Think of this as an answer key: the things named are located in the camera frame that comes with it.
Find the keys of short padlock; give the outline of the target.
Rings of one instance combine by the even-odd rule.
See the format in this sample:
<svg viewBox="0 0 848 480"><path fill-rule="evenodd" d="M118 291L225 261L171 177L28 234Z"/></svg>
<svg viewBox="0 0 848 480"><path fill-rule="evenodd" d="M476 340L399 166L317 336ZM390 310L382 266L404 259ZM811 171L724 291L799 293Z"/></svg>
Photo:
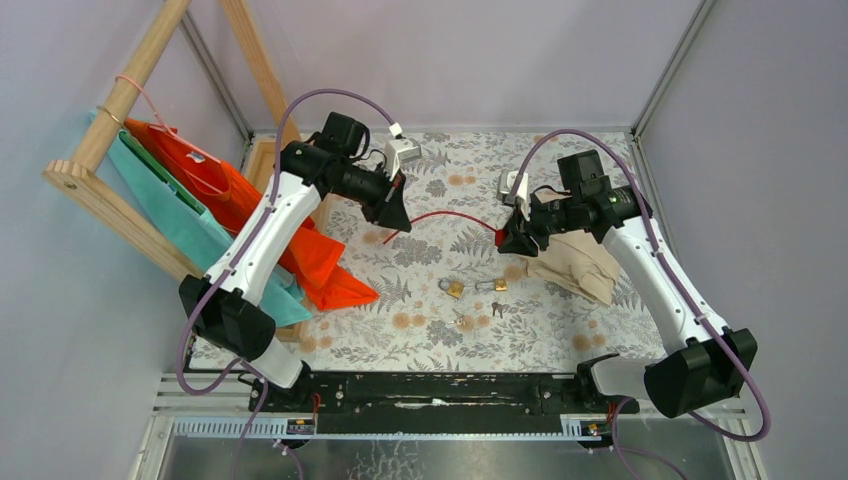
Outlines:
<svg viewBox="0 0 848 480"><path fill-rule="evenodd" d="M456 325L457 327L465 326L466 325L466 316L464 314L458 312L455 309L453 309L452 312L454 314L453 324Z"/></svg>

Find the long shackle brass padlock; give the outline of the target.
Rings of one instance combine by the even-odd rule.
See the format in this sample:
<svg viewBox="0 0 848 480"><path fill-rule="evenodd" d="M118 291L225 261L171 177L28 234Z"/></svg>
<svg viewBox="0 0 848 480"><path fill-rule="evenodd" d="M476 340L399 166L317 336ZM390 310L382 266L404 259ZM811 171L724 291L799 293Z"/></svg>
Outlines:
<svg viewBox="0 0 848 480"><path fill-rule="evenodd" d="M477 292L503 292L508 290L508 284L504 278L479 281L475 283L474 287Z"/></svg>

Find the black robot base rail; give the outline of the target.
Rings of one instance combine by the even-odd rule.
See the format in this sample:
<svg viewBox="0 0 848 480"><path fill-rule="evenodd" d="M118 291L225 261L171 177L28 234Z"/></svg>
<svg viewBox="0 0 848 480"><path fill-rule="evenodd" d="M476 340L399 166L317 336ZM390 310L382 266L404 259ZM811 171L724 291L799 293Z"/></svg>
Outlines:
<svg viewBox="0 0 848 480"><path fill-rule="evenodd" d="M324 435L588 436L635 400L574 374L361 372L303 368L290 388L251 384L250 411L303 414Z"/></svg>

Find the short shackle brass padlock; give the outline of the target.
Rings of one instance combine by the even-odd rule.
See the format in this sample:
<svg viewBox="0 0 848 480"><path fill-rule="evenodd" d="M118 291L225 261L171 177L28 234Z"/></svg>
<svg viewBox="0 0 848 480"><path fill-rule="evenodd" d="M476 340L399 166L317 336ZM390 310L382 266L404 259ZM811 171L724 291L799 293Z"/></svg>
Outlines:
<svg viewBox="0 0 848 480"><path fill-rule="evenodd" d="M440 279L437 286L444 293L455 299L460 299L465 289L465 285L462 282L450 279Z"/></svg>

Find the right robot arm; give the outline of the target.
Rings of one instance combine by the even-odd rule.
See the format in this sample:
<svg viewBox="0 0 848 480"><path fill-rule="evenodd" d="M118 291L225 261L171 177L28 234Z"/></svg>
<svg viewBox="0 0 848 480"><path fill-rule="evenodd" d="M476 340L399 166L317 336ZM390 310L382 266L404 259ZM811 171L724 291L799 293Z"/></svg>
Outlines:
<svg viewBox="0 0 848 480"><path fill-rule="evenodd" d="M747 329L733 330L697 292L669 253L644 198L630 185L613 187L597 151L557 161L568 195L544 201L528 177L505 171L497 198L513 212L495 235L503 254L540 258L556 234L583 231L619 263L647 307L665 354L656 359L609 354L582 362L575 402L597 412L612 399L649 400L668 418L737 396L758 345Z"/></svg>

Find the keys of long padlock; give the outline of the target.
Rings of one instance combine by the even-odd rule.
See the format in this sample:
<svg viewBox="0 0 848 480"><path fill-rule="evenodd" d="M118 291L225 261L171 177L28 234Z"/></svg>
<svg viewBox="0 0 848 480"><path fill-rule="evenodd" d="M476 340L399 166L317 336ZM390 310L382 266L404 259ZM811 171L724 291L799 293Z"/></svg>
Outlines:
<svg viewBox="0 0 848 480"><path fill-rule="evenodd" d="M504 318L504 309L505 309L504 304L501 304L499 302L493 302L491 304L491 307L492 307L492 315L493 316L497 316L498 318L501 318L501 319Z"/></svg>

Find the red cable lock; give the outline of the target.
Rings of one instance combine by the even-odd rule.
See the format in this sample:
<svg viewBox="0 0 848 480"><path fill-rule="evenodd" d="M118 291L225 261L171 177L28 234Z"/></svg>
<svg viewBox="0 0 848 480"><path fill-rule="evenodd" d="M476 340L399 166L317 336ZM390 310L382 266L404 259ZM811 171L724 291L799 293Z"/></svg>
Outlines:
<svg viewBox="0 0 848 480"><path fill-rule="evenodd" d="M411 226L416 226L421 222L433 223L438 219L442 219L445 222L448 221L456 221L456 222L464 222L467 224L475 225L479 228L482 228L484 231L496 232L498 230L497 227L491 225L489 222L484 221L481 218L478 218L474 215L458 212L458 211L450 211L450 210L435 210L426 212L420 215L413 217L410 220Z"/></svg>

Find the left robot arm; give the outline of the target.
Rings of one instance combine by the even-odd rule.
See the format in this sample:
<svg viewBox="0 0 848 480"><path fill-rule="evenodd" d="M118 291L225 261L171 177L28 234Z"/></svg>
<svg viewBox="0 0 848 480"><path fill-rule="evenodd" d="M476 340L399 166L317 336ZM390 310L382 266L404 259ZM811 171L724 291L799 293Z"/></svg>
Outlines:
<svg viewBox="0 0 848 480"><path fill-rule="evenodd" d="M272 384L272 398L288 411L309 401L300 377L301 360L277 339L275 321L260 308L266 284L302 223L329 194L357 202L371 224L408 232L411 221L403 191L405 161L422 155L420 144L390 127L383 161L369 170L358 165L367 127L342 114L328 115L307 141L281 149L258 206L225 253L203 277L188 275L179 295L195 335L229 351L248 371Z"/></svg>

